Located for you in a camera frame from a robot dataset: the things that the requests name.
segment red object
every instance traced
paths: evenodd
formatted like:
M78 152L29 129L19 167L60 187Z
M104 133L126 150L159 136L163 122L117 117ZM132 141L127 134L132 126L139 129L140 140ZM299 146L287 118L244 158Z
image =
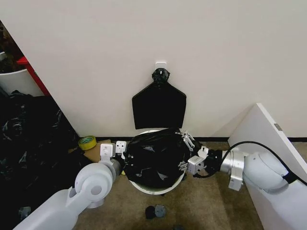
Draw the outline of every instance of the red object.
M23 65L26 67L26 69L31 74L33 80L36 82L36 84L39 86L40 90L43 92L45 96L50 96L49 91L47 90L46 86L43 84L42 80L38 77L38 75L35 73L34 69L30 65L29 61L23 56L21 59L17 61L19 65Z

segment tape roll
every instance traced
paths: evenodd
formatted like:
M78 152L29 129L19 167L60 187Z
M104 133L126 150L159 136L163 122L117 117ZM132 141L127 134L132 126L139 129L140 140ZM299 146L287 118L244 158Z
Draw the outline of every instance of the tape roll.
M96 146L96 138L94 136L86 136L78 141L78 145L82 150L90 150Z

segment baseboard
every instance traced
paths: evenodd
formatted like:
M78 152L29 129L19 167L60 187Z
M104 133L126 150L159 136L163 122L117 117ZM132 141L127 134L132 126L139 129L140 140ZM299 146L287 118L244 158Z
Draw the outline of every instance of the baseboard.
M307 142L307 138L288 138L291 142Z
M129 141L133 137L96 137L97 141L110 139L111 141L117 141L117 140L123 140L123 141ZM288 138L291 142L307 142L307 138ZM195 140L202 141L202 142L227 142L228 137L195 137Z

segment black plastic bag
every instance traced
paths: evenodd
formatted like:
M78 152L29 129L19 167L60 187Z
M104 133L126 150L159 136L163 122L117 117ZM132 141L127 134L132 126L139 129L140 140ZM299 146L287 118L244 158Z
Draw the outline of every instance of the black plastic bag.
M201 144L193 141L190 151L178 128L135 136L124 153L124 171L129 180L152 188L171 187L183 173L179 163L196 155Z
M153 83L132 98L136 129L182 127L187 96L167 82L169 75L166 69L156 69Z

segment beige carpet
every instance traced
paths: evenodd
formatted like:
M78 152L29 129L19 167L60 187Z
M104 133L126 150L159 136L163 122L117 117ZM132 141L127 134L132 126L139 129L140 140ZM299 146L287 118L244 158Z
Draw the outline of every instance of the beige carpet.
M211 148L227 149L227 143L207 142ZM307 143L294 146L307 159ZM165 196L147 195L132 186L126 176L113 184L103 206L87 209L75 230L171 230L180 224L185 230L261 230L262 225L245 186L228 187L228 176L218 173L207 179L188 175ZM149 205L166 207L164 218L145 218Z

